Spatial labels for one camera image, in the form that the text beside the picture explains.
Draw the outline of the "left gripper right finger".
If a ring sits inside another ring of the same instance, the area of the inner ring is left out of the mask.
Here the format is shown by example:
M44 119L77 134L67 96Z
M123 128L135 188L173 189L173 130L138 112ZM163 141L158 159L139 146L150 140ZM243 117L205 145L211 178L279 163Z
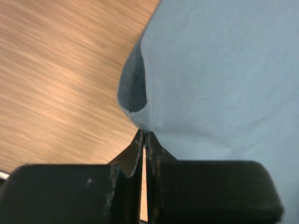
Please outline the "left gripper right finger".
M255 161L183 161L145 137L150 224L276 224L284 208Z

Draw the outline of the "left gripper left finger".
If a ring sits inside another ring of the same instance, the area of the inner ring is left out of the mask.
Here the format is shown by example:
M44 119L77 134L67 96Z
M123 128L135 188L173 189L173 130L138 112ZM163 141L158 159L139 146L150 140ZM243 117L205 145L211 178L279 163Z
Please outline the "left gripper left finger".
M144 134L108 164L27 164L0 189L3 224L137 224Z

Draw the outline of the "blue-grey t-shirt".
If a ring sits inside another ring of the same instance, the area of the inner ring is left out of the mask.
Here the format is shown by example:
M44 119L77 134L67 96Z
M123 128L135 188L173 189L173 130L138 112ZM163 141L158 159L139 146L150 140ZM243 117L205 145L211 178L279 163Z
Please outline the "blue-grey t-shirt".
M298 223L298 1L159 1L117 100L179 159L263 164Z

